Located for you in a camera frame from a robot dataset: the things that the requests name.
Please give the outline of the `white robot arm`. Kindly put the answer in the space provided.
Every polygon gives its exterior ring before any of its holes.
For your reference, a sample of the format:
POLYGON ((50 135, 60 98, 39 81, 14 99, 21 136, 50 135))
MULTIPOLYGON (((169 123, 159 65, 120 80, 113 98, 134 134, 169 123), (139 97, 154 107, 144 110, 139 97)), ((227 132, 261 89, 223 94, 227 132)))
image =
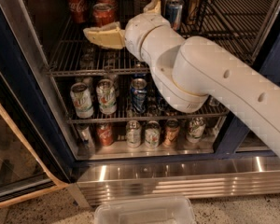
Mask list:
POLYGON ((193 113, 213 96, 280 158, 280 87, 213 41, 183 38, 160 8, 152 0, 124 29, 112 22, 86 28, 84 36, 146 63, 161 95, 180 112, 193 113))

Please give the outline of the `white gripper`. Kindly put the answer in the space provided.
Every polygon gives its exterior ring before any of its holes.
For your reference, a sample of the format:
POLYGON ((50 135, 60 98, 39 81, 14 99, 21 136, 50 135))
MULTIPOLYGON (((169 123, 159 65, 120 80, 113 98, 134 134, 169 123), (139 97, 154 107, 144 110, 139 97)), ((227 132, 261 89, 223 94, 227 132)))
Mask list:
POLYGON ((90 27, 83 30, 84 36, 97 46, 106 49, 126 49, 139 61, 142 61, 141 47, 146 36, 160 26, 170 23, 161 14, 161 0, 151 0, 143 12, 130 19, 121 29, 120 22, 115 21, 102 27, 90 27))

